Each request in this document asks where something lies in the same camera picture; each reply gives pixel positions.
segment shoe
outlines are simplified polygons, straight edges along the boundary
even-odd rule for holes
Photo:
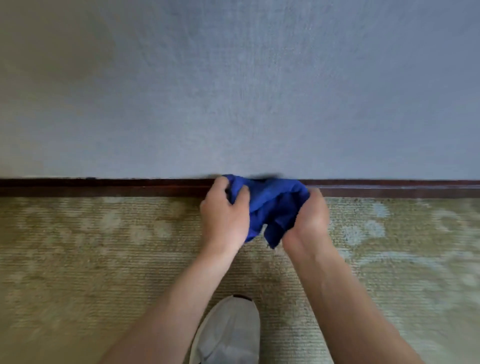
[[[190,364],[258,364],[260,315],[245,296],[224,298],[198,327]]]

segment blue cloth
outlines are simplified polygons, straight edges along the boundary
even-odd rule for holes
[[[262,226],[267,224],[264,236],[272,249],[293,227],[300,207],[310,196],[307,187],[297,180],[249,180],[233,174],[225,177],[230,181],[226,192],[231,204],[244,184],[250,189],[250,228],[245,242],[260,234]]]

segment green patterned carpet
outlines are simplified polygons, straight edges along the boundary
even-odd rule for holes
[[[335,245],[428,363],[480,357],[480,200],[327,199]],[[195,257],[199,200],[0,199],[0,362],[94,363]],[[330,363],[297,276],[262,238],[210,306],[255,300],[261,363]]]

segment wall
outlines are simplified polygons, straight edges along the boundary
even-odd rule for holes
[[[0,176],[480,179],[478,0],[4,0]]]

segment dark wooden baseboard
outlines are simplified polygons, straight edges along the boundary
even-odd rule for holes
[[[301,180],[327,197],[480,198],[480,181]],[[0,197],[204,197],[213,179],[0,179]]]

